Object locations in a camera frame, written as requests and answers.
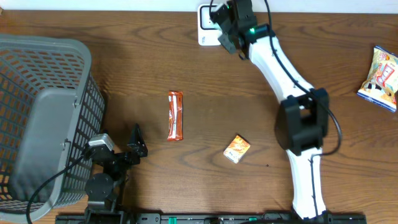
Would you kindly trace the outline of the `long orange snack bar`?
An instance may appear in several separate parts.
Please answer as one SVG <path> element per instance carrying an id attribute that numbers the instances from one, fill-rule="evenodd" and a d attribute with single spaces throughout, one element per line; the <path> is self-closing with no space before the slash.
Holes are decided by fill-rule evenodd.
<path id="1" fill-rule="evenodd" d="M 183 112 L 183 92 L 169 91 L 169 135 L 168 141 L 183 140 L 182 112 Z"/>

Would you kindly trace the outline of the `small orange snack packet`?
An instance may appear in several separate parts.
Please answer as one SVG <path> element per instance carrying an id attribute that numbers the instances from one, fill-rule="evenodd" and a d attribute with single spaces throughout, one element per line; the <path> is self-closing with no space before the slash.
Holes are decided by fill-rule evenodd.
<path id="1" fill-rule="evenodd" d="M 228 147 L 223 151 L 223 155 L 233 163 L 237 164 L 250 147 L 251 145 L 243 137 L 236 135 Z"/>

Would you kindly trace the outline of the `cream snack bag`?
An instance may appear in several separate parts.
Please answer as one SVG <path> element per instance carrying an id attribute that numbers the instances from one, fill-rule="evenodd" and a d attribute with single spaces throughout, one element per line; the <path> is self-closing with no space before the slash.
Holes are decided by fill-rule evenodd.
<path id="1" fill-rule="evenodd" d="M 397 110 L 397 55 L 379 45 L 374 47 L 367 79 L 357 95 L 393 113 Z"/>

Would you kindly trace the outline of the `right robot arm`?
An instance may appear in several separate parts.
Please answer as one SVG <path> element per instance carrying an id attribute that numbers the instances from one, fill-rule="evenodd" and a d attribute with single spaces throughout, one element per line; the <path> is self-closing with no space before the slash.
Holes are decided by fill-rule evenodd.
<path id="1" fill-rule="evenodd" d="M 272 23 L 259 24 L 251 1 L 210 3 L 208 15 L 220 31 L 218 42 L 231 54 L 239 52 L 263 74 L 279 109 L 275 136 L 287 153 L 292 171 L 292 207 L 303 221 L 319 221 L 326 212 L 320 180 L 323 139 L 328 133 L 329 96 L 314 88 L 288 60 Z"/>

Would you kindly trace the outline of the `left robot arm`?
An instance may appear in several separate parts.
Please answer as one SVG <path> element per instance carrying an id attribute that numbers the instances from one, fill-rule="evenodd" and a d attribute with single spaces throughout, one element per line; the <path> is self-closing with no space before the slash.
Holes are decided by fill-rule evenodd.
<path id="1" fill-rule="evenodd" d="M 120 205 L 127 173 L 148 155 L 146 143 L 138 124 L 130 135 L 127 152 L 116 153 L 115 144 L 106 133 L 93 136 L 85 146 L 83 158 L 103 168 L 85 185 L 88 206 L 83 223 L 134 223 L 134 215 Z"/>

